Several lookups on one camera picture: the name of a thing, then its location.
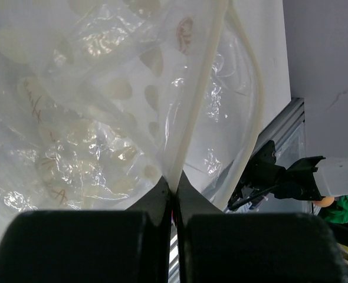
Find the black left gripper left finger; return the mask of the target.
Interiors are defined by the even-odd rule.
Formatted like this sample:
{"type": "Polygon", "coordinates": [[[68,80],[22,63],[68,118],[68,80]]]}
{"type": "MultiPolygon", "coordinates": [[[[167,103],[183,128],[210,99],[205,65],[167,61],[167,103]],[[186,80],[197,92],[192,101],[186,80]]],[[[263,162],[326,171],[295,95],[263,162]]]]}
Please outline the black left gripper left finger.
{"type": "Polygon", "coordinates": [[[0,282],[167,282],[171,219],[165,179],[126,210],[21,213],[0,242],[0,282]]]}

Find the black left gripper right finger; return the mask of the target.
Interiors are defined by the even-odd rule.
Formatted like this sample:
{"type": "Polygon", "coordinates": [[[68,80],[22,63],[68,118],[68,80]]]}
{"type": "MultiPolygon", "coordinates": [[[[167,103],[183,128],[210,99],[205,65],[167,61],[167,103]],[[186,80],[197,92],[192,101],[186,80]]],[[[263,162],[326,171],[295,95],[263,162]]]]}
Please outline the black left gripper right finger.
{"type": "Polygon", "coordinates": [[[306,213],[223,213],[186,175],[175,195],[182,282],[348,282],[327,224],[306,213]]]}

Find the clear zip top bag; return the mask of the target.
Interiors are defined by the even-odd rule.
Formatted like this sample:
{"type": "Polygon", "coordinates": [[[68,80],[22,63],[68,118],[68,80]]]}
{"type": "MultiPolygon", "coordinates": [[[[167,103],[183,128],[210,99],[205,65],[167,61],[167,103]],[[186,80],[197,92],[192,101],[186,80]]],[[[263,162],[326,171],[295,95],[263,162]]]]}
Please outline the clear zip top bag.
{"type": "Polygon", "coordinates": [[[224,208],[261,102],[231,1],[0,1],[0,208],[125,209],[182,173],[224,208]]]}

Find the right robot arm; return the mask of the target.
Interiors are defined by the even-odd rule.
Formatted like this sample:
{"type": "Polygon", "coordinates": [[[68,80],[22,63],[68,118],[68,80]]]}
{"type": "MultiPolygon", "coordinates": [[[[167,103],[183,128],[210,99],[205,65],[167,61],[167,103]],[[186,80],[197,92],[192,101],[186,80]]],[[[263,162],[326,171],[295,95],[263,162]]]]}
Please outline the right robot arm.
{"type": "Polygon", "coordinates": [[[270,193],[276,199],[299,201],[348,196],[348,157],[304,157],[287,169],[276,162],[275,143],[270,140],[249,160],[227,209],[236,212],[270,193]]]}

